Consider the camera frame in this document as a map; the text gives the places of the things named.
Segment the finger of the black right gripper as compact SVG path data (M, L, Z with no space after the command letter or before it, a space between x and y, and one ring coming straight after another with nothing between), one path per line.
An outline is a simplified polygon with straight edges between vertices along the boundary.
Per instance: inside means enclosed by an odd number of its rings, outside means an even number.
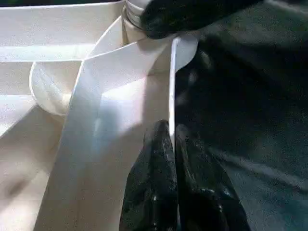
M141 29L151 39L162 39L198 30L242 7L242 0L153 0L141 15Z

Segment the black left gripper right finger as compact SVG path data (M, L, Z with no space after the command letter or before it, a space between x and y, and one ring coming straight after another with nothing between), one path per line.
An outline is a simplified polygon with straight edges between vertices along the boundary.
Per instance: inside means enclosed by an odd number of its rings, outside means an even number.
M176 127L175 156L182 230L250 230L228 174L200 137L182 124Z

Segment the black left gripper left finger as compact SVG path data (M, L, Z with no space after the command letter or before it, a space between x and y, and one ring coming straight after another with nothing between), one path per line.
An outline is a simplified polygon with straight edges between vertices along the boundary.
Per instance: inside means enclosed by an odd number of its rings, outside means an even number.
M169 124L159 120L147 129L132 166L119 222L121 231L175 231L178 188Z

